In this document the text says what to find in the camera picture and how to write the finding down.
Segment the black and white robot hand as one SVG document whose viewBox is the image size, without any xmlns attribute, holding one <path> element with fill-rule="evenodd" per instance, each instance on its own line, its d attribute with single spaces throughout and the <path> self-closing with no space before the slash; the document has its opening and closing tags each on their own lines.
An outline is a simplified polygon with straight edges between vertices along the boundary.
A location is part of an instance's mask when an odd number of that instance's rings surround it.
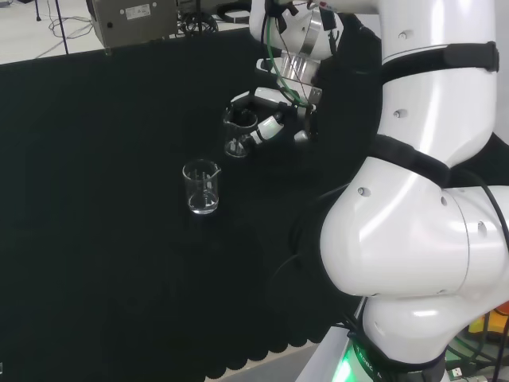
<svg viewBox="0 0 509 382">
<path fill-rule="evenodd" d="M 260 146 L 281 138 L 292 121 L 297 124 L 293 134 L 296 144 L 313 141 L 317 138 L 312 122 L 316 111 L 314 104 L 301 106 L 286 92 L 272 88 L 244 92 L 231 99 L 223 113 L 223 152 L 231 158 L 246 158 Z"/>
</svg>

